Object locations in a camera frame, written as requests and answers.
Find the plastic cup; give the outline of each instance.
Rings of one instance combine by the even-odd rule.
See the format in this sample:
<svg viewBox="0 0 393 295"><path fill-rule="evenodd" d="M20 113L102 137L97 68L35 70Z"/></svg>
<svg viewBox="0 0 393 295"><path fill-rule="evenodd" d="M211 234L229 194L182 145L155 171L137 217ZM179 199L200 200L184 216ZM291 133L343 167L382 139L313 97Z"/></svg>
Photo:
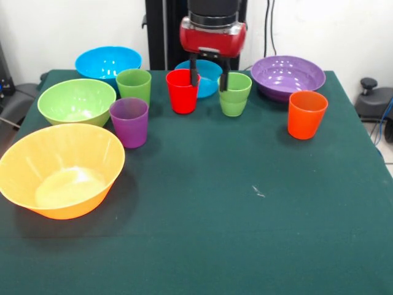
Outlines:
<svg viewBox="0 0 393 295"><path fill-rule="evenodd" d="M121 98L109 108L116 135L125 148L136 149L147 139L149 105L139 98Z"/></svg>
<svg viewBox="0 0 393 295"><path fill-rule="evenodd" d="M152 75L144 69L127 69L116 77L120 96L136 97L150 105Z"/></svg>
<svg viewBox="0 0 393 295"><path fill-rule="evenodd" d="M289 97L288 132L298 140L309 140L318 130L328 101L313 91L300 91Z"/></svg>
<svg viewBox="0 0 393 295"><path fill-rule="evenodd" d="M190 70L175 69L166 75L172 109L178 114L190 114L197 105L198 87L192 87Z"/></svg>
<svg viewBox="0 0 393 295"><path fill-rule="evenodd" d="M251 78L245 74L228 74L228 90L219 91L221 110L226 116L238 117L243 113L251 91L251 85Z"/></svg>

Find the bowl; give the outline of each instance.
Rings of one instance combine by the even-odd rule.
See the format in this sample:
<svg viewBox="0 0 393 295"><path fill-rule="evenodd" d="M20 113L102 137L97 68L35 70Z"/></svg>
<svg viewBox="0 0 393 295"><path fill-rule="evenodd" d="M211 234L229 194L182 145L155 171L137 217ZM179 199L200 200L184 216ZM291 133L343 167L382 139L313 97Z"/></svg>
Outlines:
<svg viewBox="0 0 393 295"><path fill-rule="evenodd" d="M222 68L208 60L196 60L196 68L201 76L198 89L198 98L206 98L217 92L217 80L222 74ZM190 69L190 61L178 64L175 69Z"/></svg>
<svg viewBox="0 0 393 295"><path fill-rule="evenodd" d="M139 69L142 56L135 50L120 46L105 46L81 54L75 67L86 78L109 83L117 91L116 76L126 69Z"/></svg>
<svg viewBox="0 0 393 295"><path fill-rule="evenodd" d="M326 76L314 63L298 57L274 56L257 61L251 76L268 98L288 103L292 93L321 88Z"/></svg>
<svg viewBox="0 0 393 295"><path fill-rule="evenodd" d="M0 192L48 218L76 218L104 200L124 161L121 142L106 129L51 126L17 141L3 155Z"/></svg>
<svg viewBox="0 0 393 295"><path fill-rule="evenodd" d="M110 85L93 79L75 79L48 88L37 105L52 125L78 122L102 127L115 100L116 92Z"/></svg>

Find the blue bowl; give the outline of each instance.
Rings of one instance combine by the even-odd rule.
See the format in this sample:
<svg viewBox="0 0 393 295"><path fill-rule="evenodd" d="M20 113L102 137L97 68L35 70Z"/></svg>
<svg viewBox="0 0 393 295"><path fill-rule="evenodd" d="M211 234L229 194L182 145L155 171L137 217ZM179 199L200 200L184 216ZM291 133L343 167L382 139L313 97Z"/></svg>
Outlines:
<svg viewBox="0 0 393 295"><path fill-rule="evenodd" d="M142 56L139 53L120 46L89 50L81 54L75 62L76 70L81 76L107 82L116 91L116 76L126 69L139 69L141 65Z"/></svg>
<svg viewBox="0 0 393 295"><path fill-rule="evenodd" d="M205 98L217 91L219 85L217 80L222 74L222 69L216 63L208 60L196 60L196 68L201 76L201 82L198 89L198 98ZM175 69L189 69L190 61L184 61L178 64Z"/></svg>

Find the cable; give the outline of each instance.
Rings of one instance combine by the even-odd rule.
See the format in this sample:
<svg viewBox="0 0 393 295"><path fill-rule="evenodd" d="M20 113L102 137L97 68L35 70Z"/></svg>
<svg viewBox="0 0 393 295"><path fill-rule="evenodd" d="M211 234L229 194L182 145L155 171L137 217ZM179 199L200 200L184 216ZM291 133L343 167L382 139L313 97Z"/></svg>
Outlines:
<svg viewBox="0 0 393 295"><path fill-rule="evenodd" d="M265 51L263 53L263 57L266 57L267 55L269 8L270 8L270 0L268 0L268 6L266 7L266 15L265 15Z"/></svg>
<svg viewBox="0 0 393 295"><path fill-rule="evenodd" d="M377 134L377 136L375 137L375 140L374 140L375 146L378 145L378 143L381 141L383 121L386 118L386 116L390 113L392 107L393 107L393 98L390 100L389 104L387 105L387 107L382 115L381 122L379 123L379 133Z"/></svg>
<svg viewBox="0 0 393 295"><path fill-rule="evenodd" d="M27 96L30 96L31 98L34 98L34 99L36 98L35 96L32 96L30 93L24 92L24 91L22 91L22 90L15 89L15 91L16 91L16 92L23 93L23 94L25 94L25 95L27 95Z"/></svg>
<svg viewBox="0 0 393 295"><path fill-rule="evenodd" d="M387 104L383 115L381 117L381 120L376 121L373 129L371 130L370 133L370 138L372 138L374 131L376 130L375 128L378 126L379 124L379 133L376 134L375 139L374 139L374 145L376 146L380 141L381 141L381 137L382 137L382 126L383 126L383 121L386 118L386 116L390 113L391 109L393 107L393 97L390 100L390 102Z"/></svg>
<svg viewBox="0 0 393 295"><path fill-rule="evenodd" d="M277 50L276 46L274 45L274 38L273 38L273 11L274 11L274 4L276 3L276 0L273 0L271 3L271 12L270 12L270 39L271 39L271 45L273 46L274 50L274 55L277 55Z"/></svg>

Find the light green bowl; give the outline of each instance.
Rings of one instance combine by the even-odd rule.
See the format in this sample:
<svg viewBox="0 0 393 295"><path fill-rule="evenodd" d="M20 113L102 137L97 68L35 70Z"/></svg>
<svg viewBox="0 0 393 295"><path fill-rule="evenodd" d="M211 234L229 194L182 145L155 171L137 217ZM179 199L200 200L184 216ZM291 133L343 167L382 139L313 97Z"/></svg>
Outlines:
<svg viewBox="0 0 393 295"><path fill-rule="evenodd" d="M228 90L219 92L221 110L226 116L238 117L242 114L247 104L251 85L251 78L247 75L241 73L228 74Z"/></svg>
<svg viewBox="0 0 393 295"><path fill-rule="evenodd" d="M52 125L86 123L104 126L116 91L94 79L75 79L48 88L38 99L38 110Z"/></svg>

